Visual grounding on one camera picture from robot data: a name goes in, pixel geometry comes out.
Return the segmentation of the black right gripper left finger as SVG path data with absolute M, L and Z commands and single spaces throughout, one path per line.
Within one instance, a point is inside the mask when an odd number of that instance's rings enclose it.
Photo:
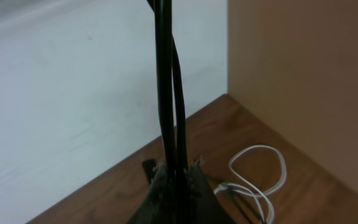
M 175 219 L 175 201 L 167 166 L 155 159 L 142 162 L 149 181 L 148 192 L 127 224 L 171 224 Z

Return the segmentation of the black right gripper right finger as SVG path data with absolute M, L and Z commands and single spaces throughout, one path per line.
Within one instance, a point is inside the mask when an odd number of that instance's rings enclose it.
M 234 220 L 218 202 L 200 167 L 201 160 L 189 163 L 186 179 L 190 189 L 189 223 L 230 224 Z

